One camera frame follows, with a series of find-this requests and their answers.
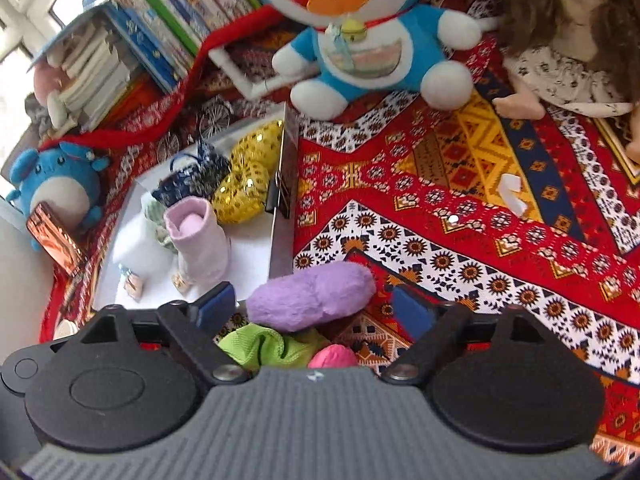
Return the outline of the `pale pink sock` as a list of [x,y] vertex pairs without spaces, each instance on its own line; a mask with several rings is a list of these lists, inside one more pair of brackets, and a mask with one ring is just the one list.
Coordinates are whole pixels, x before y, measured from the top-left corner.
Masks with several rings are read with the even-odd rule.
[[200,289],[217,285],[229,265],[230,242],[212,204],[189,196],[169,207],[164,219],[178,252],[178,272]]

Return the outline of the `lime green cloth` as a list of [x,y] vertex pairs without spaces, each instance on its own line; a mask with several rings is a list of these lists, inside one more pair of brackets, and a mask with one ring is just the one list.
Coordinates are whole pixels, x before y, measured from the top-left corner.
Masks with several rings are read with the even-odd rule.
[[244,370],[257,372],[264,366],[304,368],[330,344],[314,328],[281,334],[273,328],[250,323],[222,337],[218,347]]

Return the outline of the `white foam block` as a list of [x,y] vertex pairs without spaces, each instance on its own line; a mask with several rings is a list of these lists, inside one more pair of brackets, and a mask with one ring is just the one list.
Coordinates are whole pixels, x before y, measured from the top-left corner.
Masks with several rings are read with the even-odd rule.
[[156,239],[156,225],[138,214],[118,231],[112,261],[144,280],[166,273],[174,254]]

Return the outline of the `pink soft flower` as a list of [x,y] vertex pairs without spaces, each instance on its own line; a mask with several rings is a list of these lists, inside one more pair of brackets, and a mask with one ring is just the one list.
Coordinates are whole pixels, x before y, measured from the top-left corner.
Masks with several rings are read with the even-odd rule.
[[308,368],[346,368],[358,365],[356,354],[342,344],[330,344],[319,350],[309,361]]

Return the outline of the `purple fluffy plush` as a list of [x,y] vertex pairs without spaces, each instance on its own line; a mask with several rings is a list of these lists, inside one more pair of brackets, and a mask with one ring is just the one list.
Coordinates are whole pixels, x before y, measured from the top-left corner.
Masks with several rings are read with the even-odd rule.
[[367,307],[375,293],[366,266],[334,261],[260,285],[247,298],[246,313],[254,324],[295,333],[348,318]]

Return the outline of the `green checked scrunchie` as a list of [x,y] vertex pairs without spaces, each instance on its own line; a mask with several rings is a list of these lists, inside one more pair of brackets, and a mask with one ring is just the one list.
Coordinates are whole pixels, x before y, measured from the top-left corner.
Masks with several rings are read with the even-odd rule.
[[168,249],[174,255],[177,255],[177,249],[172,242],[166,229],[164,214],[167,207],[159,200],[154,198],[150,192],[145,192],[141,196],[141,212],[143,218],[153,227],[155,240],[160,246]]

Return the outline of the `gold sequin bow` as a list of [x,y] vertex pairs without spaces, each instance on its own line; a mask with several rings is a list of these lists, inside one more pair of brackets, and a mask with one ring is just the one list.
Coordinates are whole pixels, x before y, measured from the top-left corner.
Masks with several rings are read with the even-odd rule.
[[235,143],[230,172],[210,201],[220,224],[244,223],[265,210],[270,181],[280,160],[282,136],[282,120],[272,120]]

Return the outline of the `navy floral pouch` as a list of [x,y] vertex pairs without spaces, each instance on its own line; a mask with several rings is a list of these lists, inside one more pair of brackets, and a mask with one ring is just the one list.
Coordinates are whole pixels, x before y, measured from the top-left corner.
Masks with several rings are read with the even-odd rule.
[[180,152],[171,159],[168,176],[158,182],[151,195],[166,207],[189,196],[210,200],[230,171],[226,156],[213,144],[198,140],[195,154]]

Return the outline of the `white paper scrap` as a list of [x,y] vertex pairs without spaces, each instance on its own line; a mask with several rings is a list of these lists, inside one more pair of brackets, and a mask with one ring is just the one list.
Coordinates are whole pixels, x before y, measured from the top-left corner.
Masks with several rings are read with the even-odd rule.
[[522,190],[522,180],[516,174],[503,174],[498,183],[498,194],[504,206],[508,208],[514,216],[522,218],[527,209],[524,200],[518,197]]

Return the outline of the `blue round plush toy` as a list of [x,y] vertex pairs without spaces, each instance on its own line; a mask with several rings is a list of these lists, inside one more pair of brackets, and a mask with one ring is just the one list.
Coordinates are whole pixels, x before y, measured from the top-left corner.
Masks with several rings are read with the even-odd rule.
[[86,232],[103,218],[100,172],[108,166],[106,156],[70,142],[44,151],[29,148],[9,171],[13,188],[6,201],[25,218],[46,204],[66,231]]

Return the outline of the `grey knitted toy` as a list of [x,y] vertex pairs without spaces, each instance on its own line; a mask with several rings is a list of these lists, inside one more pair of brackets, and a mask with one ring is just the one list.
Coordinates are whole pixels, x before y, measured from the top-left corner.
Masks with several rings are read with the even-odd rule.
[[25,113],[29,117],[28,132],[41,142],[49,136],[52,130],[52,122],[47,107],[41,105],[35,97],[35,93],[29,93],[25,101]]

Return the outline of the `stack of grey books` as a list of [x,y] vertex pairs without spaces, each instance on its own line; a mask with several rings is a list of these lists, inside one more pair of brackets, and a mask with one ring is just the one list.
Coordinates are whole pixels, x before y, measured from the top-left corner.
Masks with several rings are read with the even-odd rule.
[[37,56],[32,70],[42,58],[70,78],[61,93],[68,118],[63,127],[52,126],[56,132],[96,128],[142,74],[127,41],[100,16],[65,27]]

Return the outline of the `pink plush on books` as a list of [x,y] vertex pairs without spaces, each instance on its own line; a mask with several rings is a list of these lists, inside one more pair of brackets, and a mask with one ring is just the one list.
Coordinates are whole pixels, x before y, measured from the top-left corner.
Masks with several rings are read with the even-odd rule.
[[61,99],[61,93],[70,82],[64,70],[51,66],[45,58],[34,66],[34,93],[40,105],[44,106],[55,129],[64,126],[68,110]]

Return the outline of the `row of upright books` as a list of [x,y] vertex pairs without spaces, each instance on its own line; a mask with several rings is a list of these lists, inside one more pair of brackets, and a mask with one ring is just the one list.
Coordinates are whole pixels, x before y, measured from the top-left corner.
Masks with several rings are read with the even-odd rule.
[[82,0],[99,3],[153,80],[169,92],[190,72],[203,41],[262,0]]

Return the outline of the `brown haired doll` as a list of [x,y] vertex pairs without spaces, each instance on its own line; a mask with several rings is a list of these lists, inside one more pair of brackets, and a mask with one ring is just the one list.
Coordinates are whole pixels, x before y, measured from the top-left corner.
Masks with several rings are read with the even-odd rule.
[[510,96],[499,116],[539,120],[547,104],[587,117],[628,115],[639,158],[639,0],[502,0]]

